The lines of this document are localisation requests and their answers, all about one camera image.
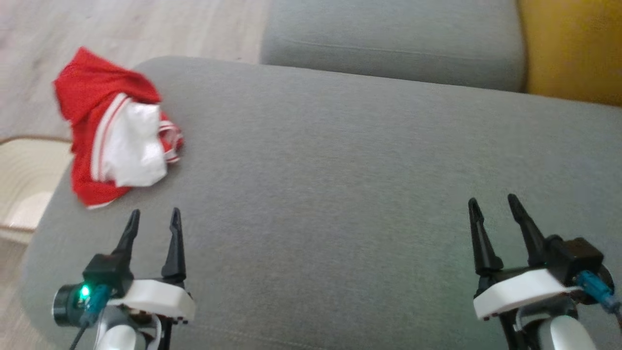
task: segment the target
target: blue connector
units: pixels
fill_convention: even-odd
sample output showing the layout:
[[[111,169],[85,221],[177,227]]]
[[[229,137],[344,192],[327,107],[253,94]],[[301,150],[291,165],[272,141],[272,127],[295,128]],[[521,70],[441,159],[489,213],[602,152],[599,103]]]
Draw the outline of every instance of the blue connector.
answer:
[[[615,314],[620,312],[620,301],[613,294],[611,288],[592,272],[581,271],[577,275],[577,285],[583,288],[586,294],[596,299],[605,309],[605,312]]]
[[[95,325],[100,317],[101,310],[106,307],[110,299],[110,287],[107,285],[98,285],[91,297],[86,302],[86,308],[80,317],[80,326],[89,328]]]

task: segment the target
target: green led light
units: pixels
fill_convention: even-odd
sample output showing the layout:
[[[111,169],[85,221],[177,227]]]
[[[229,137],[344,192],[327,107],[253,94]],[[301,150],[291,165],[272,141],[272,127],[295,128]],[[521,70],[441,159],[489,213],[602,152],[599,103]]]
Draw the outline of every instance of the green led light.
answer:
[[[88,286],[82,286],[82,289],[80,290],[80,298],[86,299],[89,294],[91,294],[91,290]]]

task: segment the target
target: red stripe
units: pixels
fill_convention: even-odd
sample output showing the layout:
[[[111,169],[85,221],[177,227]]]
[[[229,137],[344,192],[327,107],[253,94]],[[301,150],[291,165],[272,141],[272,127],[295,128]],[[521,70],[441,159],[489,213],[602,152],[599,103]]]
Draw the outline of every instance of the red stripe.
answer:
[[[117,108],[114,110],[114,113],[112,115],[112,117],[110,117],[110,119],[108,120],[107,124],[106,124],[106,128],[104,129],[104,139],[101,140],[101,148],[100,148],[100,162],[98,163],[99,165],[99,171],[98,171],[98,175],[100,178],[100,181],[103,182],[103,175],[102,175],[102,162],[103,162],[103,155],[104,155],[104,145],[106,144],[106,138],[108,135],[108,128],[110,127],[110,124],[112,124],[112,121],[116,118],[116,114],[119,111],[119,108],[121,108],[121,106],[123,106],[123,103],[125,102],[125,100],[127,100],[129,97],[124,98],[123,100],[121,100],[121,103],[119,103],[119,105],[117,106]]]

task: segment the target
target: gray upholstered surface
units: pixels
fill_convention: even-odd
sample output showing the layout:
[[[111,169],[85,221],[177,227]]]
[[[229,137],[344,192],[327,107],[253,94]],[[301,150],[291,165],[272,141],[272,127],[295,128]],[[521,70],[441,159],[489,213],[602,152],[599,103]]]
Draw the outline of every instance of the gray upholstered surface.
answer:
[[[274,0],[261,62],[519,91],[515,0]]]
[[[526,252],[506,195],[546,234],[585,236],[622,280],[622,109],[404,80],[164,57],[141,64],[183,129],[181,162],[87,211],[62,181],[27,251],[22,300],[42,334],[142,210],[132,270],[155,277],[183,216],[195,322],[173,349],[503,349],[478,322],[467,201],[507,266]],[[602,350],[619,331],[581,309]],[[92,332],[87,334],[87,349]]]

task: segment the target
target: red and white garment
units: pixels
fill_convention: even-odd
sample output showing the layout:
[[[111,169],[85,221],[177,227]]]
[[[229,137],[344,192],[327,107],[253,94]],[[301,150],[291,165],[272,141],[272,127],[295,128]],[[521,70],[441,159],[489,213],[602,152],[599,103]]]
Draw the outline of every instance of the red and white garment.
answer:
[[[143,75],[80,48],[54,81],[73,133],[72,188],[88,208],[150,186],[179,160],[183,137]]]

